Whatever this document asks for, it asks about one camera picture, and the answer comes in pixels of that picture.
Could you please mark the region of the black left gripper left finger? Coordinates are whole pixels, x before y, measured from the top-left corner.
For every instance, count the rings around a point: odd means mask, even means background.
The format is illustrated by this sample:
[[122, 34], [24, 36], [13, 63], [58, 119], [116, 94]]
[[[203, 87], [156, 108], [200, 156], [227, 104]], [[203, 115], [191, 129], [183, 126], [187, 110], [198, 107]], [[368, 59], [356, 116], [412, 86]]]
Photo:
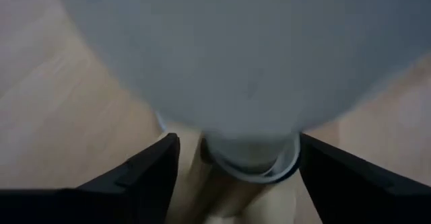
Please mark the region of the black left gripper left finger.
[[179, 154], [169, 133], [77, 188], [0, 189], [0, 224], [164, 224]]

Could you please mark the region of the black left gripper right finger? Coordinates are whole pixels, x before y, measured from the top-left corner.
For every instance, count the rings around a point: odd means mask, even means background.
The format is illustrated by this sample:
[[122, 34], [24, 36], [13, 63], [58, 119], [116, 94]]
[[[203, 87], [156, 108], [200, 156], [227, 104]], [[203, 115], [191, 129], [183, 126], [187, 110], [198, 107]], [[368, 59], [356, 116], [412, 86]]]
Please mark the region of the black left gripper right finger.
[[323, 224], [431, 224], [431, 187], [306, 134], [300, 175]]

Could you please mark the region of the white LED lightbulb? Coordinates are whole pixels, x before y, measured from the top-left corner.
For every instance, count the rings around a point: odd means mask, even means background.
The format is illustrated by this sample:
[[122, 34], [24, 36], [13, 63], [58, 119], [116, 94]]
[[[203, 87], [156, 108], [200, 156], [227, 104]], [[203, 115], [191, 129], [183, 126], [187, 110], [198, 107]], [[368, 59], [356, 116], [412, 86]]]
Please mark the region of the white LED lightbulb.
[[254, 183], [292, 171], [299, 133], [431, 51], [431, 0], [61, 0], [85, 42], [165, 119], [201, 129]]

